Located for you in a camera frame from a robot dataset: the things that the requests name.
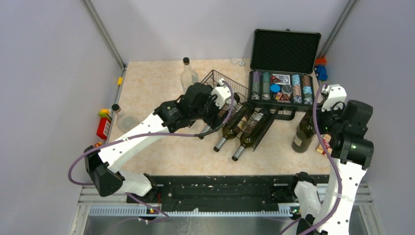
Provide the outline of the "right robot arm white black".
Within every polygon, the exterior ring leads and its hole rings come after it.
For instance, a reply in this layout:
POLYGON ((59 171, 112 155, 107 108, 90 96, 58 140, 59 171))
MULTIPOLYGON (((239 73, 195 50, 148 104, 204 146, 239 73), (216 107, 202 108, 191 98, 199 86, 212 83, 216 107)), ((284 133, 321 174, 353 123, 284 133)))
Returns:
POLYGON ((287 196, 300 204, 300 218, 296 219, 296 235, 347 235, 358 186, 366 174, 373 154, 373 142, 365 139, 367 123, 373 107, 357 101, 337 101, 330 110, 317 104, 308 110, 297 127, 292 147, 306 150, 313 137, 331 139, 330 175, 323 200, 318 195, 316 181, 306 172, 294 177, 287 188, 287 196))

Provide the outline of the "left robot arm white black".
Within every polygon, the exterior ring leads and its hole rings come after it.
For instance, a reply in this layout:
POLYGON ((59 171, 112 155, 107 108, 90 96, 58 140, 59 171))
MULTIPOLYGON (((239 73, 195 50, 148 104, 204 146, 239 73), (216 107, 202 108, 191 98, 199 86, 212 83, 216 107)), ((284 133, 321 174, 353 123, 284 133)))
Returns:
POLYGON ((220 80, 216 87, 195 83, 175 100, 163 102, 144 121, 114 142, 85 151, 86 172, 101 197, 115 193, 133 193, 144 202, 157 196, 156 184, 149 176, 122 172, 122 167, 140 151, 165 136, 177 136, 177 130, 197 120, 205 123, 217 117, 227 101, 234 103, 230 84, 220 80))

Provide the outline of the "green wine bottle front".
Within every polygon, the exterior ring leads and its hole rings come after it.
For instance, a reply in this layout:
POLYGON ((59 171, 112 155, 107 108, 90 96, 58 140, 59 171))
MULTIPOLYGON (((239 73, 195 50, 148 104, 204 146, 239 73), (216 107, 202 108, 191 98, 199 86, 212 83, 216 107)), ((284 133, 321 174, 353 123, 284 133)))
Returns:
MULTIPOLYGON (((236 106, 238 105, 239 102, 240 102, 240 96, 237 93, 234 93, 234 103, 233 103, 233 108, 234 109, 236 108, 236 106)), ((231 105, 231 99, 226 101, 225 105, 219 111, 217 116, 213 119, 213 121, 210 124, 206 125, 206 127, 201 131, 201 133, 209 132, 213 128, 216 128, 216 127, 220 126, 223 123, 226 116, 228 115, 228 113, 229 113, 230 105, 231 105)), ((205 136, 201 136, 201 137, 198 137, 198 138, 203 140, 205 138, 205 136)))

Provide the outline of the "green wine bottle back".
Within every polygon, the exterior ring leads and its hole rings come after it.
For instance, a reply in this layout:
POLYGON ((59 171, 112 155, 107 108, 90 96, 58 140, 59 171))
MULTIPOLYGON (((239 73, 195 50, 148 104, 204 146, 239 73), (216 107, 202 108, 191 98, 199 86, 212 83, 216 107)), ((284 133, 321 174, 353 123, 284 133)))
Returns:
POLYGON ((258 133, 263 128, 265 121, 271 115, 270 109, 263 108, 253 114, 248 126, 240 137, 240 146, 232 156, 234 162, 238 161, 243 152, 250 147, 253 147, 258 139, 258 133))

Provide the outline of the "black wire wine rack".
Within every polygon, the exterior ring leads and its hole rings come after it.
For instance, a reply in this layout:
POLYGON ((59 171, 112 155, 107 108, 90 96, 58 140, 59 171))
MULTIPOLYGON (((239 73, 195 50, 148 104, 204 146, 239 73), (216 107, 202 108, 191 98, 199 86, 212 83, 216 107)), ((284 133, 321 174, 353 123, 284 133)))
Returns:
MULTIPOLYGON (((222 128, 227 124, 227 122, 231 119, 231 117, 235 113, 238 112, 238 110, 241 108, 242 104, 244 102, 249 102, 249 101, 245 97, 248 94, 248 89, 246 87, 244 87, 241 84, 231 80, 230 78, 224 76, 223 74, 221 74, 221 73, 219 73, 215 70, 211 70, 209 72, 209 74, 202 80, 202 84, 205 84, 205 85, 208 85, 212 88, 215 88, 217 86, 219 80, 226 80, 226 81, 229 82, 230 85, 234 85, 233 92, 237 93, 240 96, 240 102, 238 103, 238 105, 236 106, 235 109, 233 108, 234 97, 231 98, 231 105, 230 105, 229 113, 226 116, 226 118, 224 119, 223 123, 220 126, 218 126, 218 127, 220 127, 220 134, 221 134, 221 137, 222 137, 222 128)), ((240 140, 240 137, 243 134, 246 127, 248 126, 248 123, 250 122, 250 119, 252 118, 253 114, 256 113, 257 111, 261 110, 261 109, 262 108, 259 108, 255 105, 254 112, 247 119, 246 124, 243 126, 242 130, 239 132, 239 134, 235 138, 239 138, 239 140, 240 140)), ((260 141, 262 140, 262 138, 264 137, 264 135, 266 134, 266 132, 268 131, 268 129, 270 128, 271 124, 274 122, 274 120, 275 120, 275 118, 278 114, 278 111, 276 111, 276 110, 270 109, 270 111, 271 111, 272 114, 265 121, 265 124, 264 124, 263 128, 261 128, 261 130, 259 131, 257 141, 255 142, 253 147, 250 147, 253 150, 255 150, 257 148, 260 141)))

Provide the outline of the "dark bottle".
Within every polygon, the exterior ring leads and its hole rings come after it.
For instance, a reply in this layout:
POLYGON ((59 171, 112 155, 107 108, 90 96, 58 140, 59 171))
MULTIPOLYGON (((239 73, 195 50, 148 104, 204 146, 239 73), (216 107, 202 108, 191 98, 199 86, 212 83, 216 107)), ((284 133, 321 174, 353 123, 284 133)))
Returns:
POLYGON ((297 125, 296 133, 292 140, 292 149, 297 153, 304 153, 309 148, 315 136, 313 122, 313 108, 309 108, 297 125))

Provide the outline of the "green wine bottle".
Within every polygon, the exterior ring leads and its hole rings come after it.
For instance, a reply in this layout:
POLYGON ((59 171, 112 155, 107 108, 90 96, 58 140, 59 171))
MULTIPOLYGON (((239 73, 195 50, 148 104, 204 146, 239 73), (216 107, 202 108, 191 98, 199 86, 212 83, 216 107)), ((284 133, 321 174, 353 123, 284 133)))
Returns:
POLYGON ((271 115, 270 109, 263 108, 253 114, 248 126, 240 137, 240 146, 232 156, 234 162, 238 161, 243 152, 250 147, 253 147, 258 139, 258 133, 263 128, 265 121, 271 115))
POLYGON ((255 105, 251 102, 244 102, 242 104, 238 112, 235 113, 222 128, 222 137, 213 148, 215 152, 219 152, 227 140, 234 139, 239 134, 246 124, 247 119, 254 112, 254 109, 255 105))
MULTIPOLYGON (((238 105, 239 102, 240 102, 240 96, 237 93, 234 93, 234 103, 233 103, 233 108, 234 109, 236 108, 236 106, 238 105)), ((209 132, 213 128, 216 128, 216 127, 220 126, 223 123, 226 116, 228 115, 228 113, 229 113, 230 105, 231 105, 231 99, 226 101, 225 105, 219 111, 217 116, 213 119, 213 121, 210 124, 206 125, 206 127, 201 131, 201 133, 209 132)), ((205 136, 201 136, 201 137, 198 137, 198 138, 203 140, 205 138, 205 136)))

